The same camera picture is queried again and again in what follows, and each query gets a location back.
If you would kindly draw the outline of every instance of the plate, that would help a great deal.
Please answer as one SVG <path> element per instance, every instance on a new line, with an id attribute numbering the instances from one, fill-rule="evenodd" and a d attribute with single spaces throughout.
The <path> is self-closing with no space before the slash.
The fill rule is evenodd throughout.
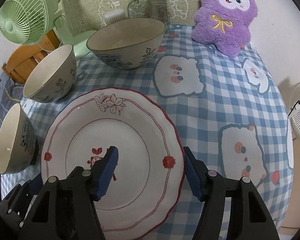
<path id="1" fill-rule="evenodd" d="M 184 179 L 176 127 L 148 97 L 107 88 L 72 101 L 47 133 L 42 179 L 65 179 L 76 166 L 90 169 L 110 146 L 118 148 L 119 161 L 95 208 L 106 239 L 139 238 L 164 222 Z"/>

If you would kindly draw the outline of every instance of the blue gripper pad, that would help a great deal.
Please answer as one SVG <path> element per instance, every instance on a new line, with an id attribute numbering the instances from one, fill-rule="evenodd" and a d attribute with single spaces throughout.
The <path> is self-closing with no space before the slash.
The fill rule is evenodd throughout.
<path id="1" fill-rule="evenodd" d="M 201 181 L 187 154 L 186 154 L 186 177 L 189 182 L 192 195 L 194 195 L 195 197 L 198 198 L 199 201 L 201 201 L 201 199 L 203 198 L 203 194 L 200 188 Z"/>
<path id="2" fill-rule="evenodd" d="M 98 181 L 98 190 L 96 193 L 96 197 L 99 200 L 107 193 L 110 181 L 112 179 L 112 175 L 118 164 L 118 159 L 119 159 L 119 151 L 117 147 L 114 147 L 114 150 L 112 151 L 109 161 L 107 162 Z"/>

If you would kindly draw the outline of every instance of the yellow bow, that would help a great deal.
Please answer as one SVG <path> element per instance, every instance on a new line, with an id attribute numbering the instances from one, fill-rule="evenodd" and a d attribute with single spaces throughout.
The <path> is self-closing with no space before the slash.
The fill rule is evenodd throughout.
<path id="1" fill-rule="evenodd" d="M 228 27 L 232 27 L 233 26 L 233 22 L 232 21 L 229 21 L 229 20 L 223 20 L 220 16 L 216 15 L 216 14 L 213 14 L 211 15 L 211 18 L 212 20 L 215 20 L 218 22 L 218 24 L 216 26 L 214 26 L 213 28 L 214 29 L 217 29 L 220 25 L 221 25 L 221 31 L 223 33 L 226 33 L 225 32 L 225 27 L 224 27 L 224 24 L 227 25 Z"/>

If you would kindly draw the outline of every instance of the purple plush toy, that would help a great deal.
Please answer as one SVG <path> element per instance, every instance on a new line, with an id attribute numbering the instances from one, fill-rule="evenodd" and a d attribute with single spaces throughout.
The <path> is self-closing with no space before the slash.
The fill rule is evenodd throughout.
<path id="1" fill-rule="evenodd" d="M 215 44 L 219 51 L 236 57 L 242 45 L 250 42 L 249 25 L 257 16 L 254 0 L 201 0 L 194 16 L 197 24 L 192 38 L 203 44 Z"/>

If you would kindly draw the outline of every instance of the plate rim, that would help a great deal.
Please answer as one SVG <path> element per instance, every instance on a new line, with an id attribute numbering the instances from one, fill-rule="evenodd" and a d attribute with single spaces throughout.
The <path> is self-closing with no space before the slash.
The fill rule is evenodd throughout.
<path id="1" fill-rule="evenodd" d="M 156 228 L 158 228 L 160 225 L 162 225 L 169 217 L 169 215 L 171 214 L 172 210 L 175 208 L 175 206 L 178 204 L 179 200 L 180 200 L 180 196 L 181 196 L 181 191 L 182 191 L 182 186 L 183 186 L 183 182 L 184 182 L 184 179 L 185 179 L 185 169 L 186 169 L 186 165 L 185 165 L 185 153 L 184 153 L 184 150 L 183 150 L 183 146 L 181 144 L 181 140 L 180 140 L 180 137 L 179 137 L 179 134 L 178 134 L 178 130 L 177 130 L 177 127 L 176 125 L 173 123 L 173 121 L 170 119 L 170 117 L 168 116 L 168 114 L 166 113 L 166 111 L 159 105 L 157 104 L 156 102 L 154 102 L 153 100 L 151 100 L 148 96 L 146 96 L 145 94 L 137 91 L 137 90 L 134 90 L 134 89 L 129 89 L 129 88 L 119 88 L 119 87 L 106 87 L 106 88 L 94 88 L 92 89 L 91 91 L 87 92 L 87 93 L 84 93 L 78 97 L 76 97 L 75 99 L 73 99 L 71 102 L 69 102 L 57 115 L 56 117 L 53 119 L 48 131 L 47 131 L 47 134 L 45 135 L 44 137 L 44 141 L 43 141 L 43 145 L 46 141 L 46 138 L 47 138 L 47 135 L 48 135 L 48 132 L 52 126 L 52 124 L 55 122 L 55 120 L 57 119 L 57 117 L 63 112 L 63 110 L 69 105 L 71 104 L 73 101 L 75 101 L 76 99 L 78 99 L 79 97 L 82 97 L 82 96 L 85 96 L 85 95 L 88 95 L 92 92 L 95 92 L 95 91 L 99 91 L 99 90 L 106 90 L 106 89 L 115 89 L 115 90 L 125 90 L 125 91 L 131 91 L 131 92 L 135 92 L 135 93 L 138 93 L 139 95 L 142 95 L 146 100 L 148 100 L 150 103 L 152 103 L 153 105 L 155 105 L 157 108 L 159 108 L 161 110 L 161 112 L 163 113 L 164 117 L 171 123 L 173 129 L 174 129 L 174 132 L 175 132 L 175 135 L 176 135 L 176 138 L 177 138 L 177 141 L 179 143 L 179 146 L 180 146 L 180 149 L 181 149 L 181 153 L 182 153 L 182 156 L 183 156 L 183 171 L 182 171 L 182 177 L 181 177 L 181 180 L 180 180 L 180 184 L 179 184 L 179 189 L 178 189 L 178 196 L 177 196 L 177 199 L 176 199 L 176 202 L 172 205 L 172 207 L 168 210 L 165 218 L 159 222 L 156 226 L 154 226 L 153 228 L 151 228 L 150 230 L 148 230 L 146 233 L 144 233 L 143 235 L 137 237 L 137 238 L 134 238 L 135 240 L 139 239 L 139 238 L 142 238 L 144 236 L 146 236 L 147 234 L 149 234 L 150 232 L 152 232 L 153 230 L 155 230 Z M 40 171 L 42 170 L 42 166 L 43 166 L 43 162 L 41 161 L 40 163 Z"/>

